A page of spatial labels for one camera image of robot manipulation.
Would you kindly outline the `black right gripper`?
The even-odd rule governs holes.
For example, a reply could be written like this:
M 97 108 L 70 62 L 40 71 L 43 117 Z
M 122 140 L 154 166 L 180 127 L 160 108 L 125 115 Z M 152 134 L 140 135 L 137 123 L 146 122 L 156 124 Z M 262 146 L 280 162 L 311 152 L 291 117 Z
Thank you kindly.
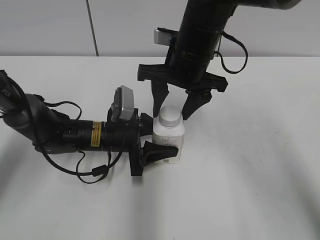
M 153 117 L 159 115 L 163 102 L 169 94 L 168 85 L 186 90 L 187 99 L 182 108 L 186 121 L 200 107 L 210 102 L 210 90 L 224 92 L 228 82 L 225 77 L 207 72 L 217 51 L 196 55 L 187 51 L 181 55 L 171 52 L 163 64 L 140 64 L 137 80 L 151 82 Z

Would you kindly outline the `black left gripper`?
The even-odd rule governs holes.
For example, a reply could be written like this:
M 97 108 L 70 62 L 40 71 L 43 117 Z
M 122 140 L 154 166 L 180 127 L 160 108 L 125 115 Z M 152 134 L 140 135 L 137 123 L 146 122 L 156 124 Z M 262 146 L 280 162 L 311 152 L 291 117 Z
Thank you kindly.
M 134 109 L 131 119 L 126 123 L 126 145 L 129 157 L 130 174 L 132 177 L 140 177 L 144 167 L 157 161 L 176 157 L 179 149 L 176 146 L 159 145 L 145 141 L 142 148 L 141 166 L 141 137 L 153 134 L 154 118 L 139 110 Z

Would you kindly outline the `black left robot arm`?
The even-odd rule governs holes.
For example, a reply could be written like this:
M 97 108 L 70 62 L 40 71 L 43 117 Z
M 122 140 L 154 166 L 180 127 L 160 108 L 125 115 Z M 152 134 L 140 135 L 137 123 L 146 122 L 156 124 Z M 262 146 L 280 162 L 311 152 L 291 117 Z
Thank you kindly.
M 138 112 L 133 91 L 124 85 L 115 90 L 106 121 L 72 119 L 42 96 L 25 93 L 2 70 L 0 109 L 4 123 L 29 139 L 46 159 L 75 152 L 115 152 L 118 157 L 128 153 L 131 175 L 141 176 L 144 167 L 178 154 L 175 146 L 141 141 L 152 134 L 153 118 Z

